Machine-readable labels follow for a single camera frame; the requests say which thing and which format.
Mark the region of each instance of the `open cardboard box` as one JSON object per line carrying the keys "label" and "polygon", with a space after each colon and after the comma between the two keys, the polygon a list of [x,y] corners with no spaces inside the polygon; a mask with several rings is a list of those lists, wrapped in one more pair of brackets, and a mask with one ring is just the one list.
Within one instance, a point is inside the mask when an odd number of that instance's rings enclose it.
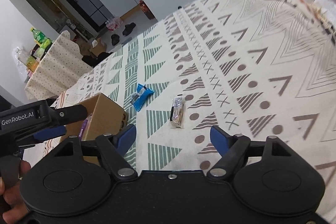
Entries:
{"label": "open cardboard box", "polygon": [[[116,135],[127,126],[128,113],[104,94],[96,96],[80,103],[87,109],[88,116],[92,114],[91,123],[87,132],[82,136],[82,141],[92,141],[103,134]],[[68,124],[67,134],[60,141],[71,135],[79,135],[83,121]],[[88,162],[98,164],[96,157],[84,157]]]}

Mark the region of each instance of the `plastic bottle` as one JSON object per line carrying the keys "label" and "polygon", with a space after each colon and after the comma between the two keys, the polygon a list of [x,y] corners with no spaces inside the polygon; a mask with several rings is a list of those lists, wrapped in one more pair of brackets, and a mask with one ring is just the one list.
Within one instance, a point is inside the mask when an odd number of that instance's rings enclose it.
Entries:
{"label": "plastic bottle", "polygon": [[24,50],[19,50],[17,54],[17,59],[24,63],[27,68],[29,68],[32,72],[36,70],[39,63],[35,60],[34,57],[29,55],[29,53],[25,52]]}
{"label": "plastic bottle", "polygon": [[31,28],[30,31],[33,33],[35,42],[43,49],[46,49],[49,45],[51,45],[51,40],[44,35],[40,30],[36,30]]}

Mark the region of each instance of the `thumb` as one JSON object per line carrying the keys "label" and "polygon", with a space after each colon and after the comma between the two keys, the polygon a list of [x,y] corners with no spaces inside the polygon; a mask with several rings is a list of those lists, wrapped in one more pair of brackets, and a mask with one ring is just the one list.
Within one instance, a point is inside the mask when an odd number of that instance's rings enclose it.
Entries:
{"label": "thumb", "polygon": [[5,192],[5,184],[3,183],[2,177],[0,177],[0,195]]}

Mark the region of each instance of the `table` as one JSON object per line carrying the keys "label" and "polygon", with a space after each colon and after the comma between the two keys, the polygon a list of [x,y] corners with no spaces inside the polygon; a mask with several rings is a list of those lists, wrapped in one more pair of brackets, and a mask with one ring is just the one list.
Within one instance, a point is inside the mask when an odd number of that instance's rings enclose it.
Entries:
{"label": "table", "polygon": [[27,98],[45,100],[58,96],[91,70],[92,67],[82,61],[78,45],[70,40],[70,33],[64,31],[29,79],[25,88]]}

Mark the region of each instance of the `wooden baseboard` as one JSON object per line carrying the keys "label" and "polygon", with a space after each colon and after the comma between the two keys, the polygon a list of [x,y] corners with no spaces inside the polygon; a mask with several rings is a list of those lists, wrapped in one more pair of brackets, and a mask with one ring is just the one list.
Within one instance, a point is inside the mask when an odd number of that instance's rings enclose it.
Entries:
{"label": "wooden baseboard", "polygon": [[132,10],[129,10],[125,15],[121,16],[121,20],[125,21],[127,18],[129,18],[131,15],[135,14],[136,12],[141,11],[140,4],[135,6]]}

